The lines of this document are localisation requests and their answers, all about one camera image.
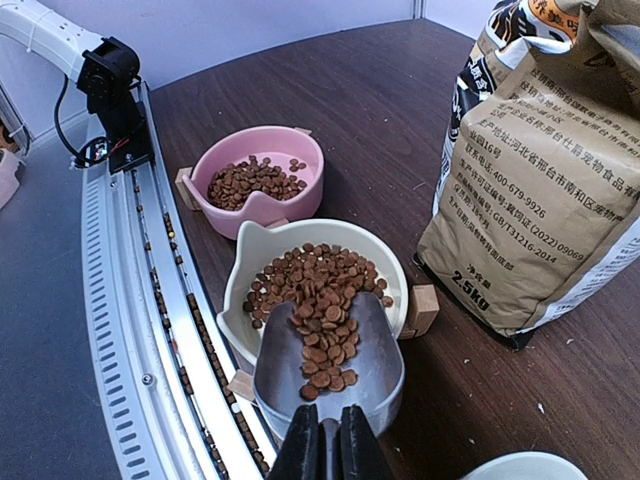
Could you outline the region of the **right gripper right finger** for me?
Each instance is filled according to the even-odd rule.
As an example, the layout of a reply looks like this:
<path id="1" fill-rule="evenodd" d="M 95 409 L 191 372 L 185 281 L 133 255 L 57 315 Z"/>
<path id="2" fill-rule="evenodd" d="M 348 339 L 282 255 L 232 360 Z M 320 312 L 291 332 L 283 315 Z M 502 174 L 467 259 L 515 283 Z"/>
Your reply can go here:
<path id="1" fill-rule="evenodd" d="M 342 477 L 347 480 L 393 480 L 378 440 L 363 410 L 352 405 L 344 407 L 339 429 Z"/>

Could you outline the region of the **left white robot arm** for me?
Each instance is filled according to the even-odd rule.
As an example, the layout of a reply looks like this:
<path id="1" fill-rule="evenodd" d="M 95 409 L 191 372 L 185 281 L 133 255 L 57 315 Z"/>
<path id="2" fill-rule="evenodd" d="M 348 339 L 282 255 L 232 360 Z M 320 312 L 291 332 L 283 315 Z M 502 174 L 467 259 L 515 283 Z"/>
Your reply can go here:
<path id="1" fill-rule="evenodd" d="M 3 1 L 1 34 L 35 53 L 64 74 L 54 106 L 54 127 L 72 165 L 86 169 L 106 162 L 112 174 L 128 171 L 154 158 L 149 122 L 134 90 L 142 86 L 140 61 L 132 48 L 114 37 L 79 27 L 38 1 Z M 73 83 L 86 97 L 104 135 L 74 148 L 60 123 L 62 100 Z"/>

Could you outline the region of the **metal food scoop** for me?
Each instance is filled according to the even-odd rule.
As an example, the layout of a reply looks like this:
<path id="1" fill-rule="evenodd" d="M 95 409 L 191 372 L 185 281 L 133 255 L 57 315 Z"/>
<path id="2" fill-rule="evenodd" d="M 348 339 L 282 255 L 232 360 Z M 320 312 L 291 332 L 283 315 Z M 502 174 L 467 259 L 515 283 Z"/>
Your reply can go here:
<path id="1" fill-rule="evenodd" d="M 257 404 L 282 440 L 271 479 L 391 479 L 379 436 L 399 411 L 405 366 L 382 302 L 356 295 L 332 347 L 296 326 L 291 302 L 264 329 L 253 376 Z"/>

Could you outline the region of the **brown dog food bag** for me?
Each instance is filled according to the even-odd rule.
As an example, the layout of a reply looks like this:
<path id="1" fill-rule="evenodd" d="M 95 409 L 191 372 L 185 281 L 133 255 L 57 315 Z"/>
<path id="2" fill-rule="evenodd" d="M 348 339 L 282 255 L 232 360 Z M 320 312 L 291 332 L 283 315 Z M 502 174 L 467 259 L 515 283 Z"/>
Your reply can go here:
<path id="1" fill-rule="evenodd" d="M 416 263 L 520 350 L 638 256 L 638 3 L 499 2 L 455 79 Z"/>

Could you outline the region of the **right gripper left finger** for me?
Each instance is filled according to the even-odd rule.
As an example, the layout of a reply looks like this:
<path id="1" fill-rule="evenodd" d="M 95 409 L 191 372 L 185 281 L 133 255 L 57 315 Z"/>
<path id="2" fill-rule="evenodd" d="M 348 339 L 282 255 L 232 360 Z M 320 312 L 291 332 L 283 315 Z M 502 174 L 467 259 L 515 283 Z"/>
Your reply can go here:
<path id="1" fill-rule="evenodd" d="M 299 406 L 267 479 L 318 479 L 319 440 L 320 428 L 316 405 Z"/>

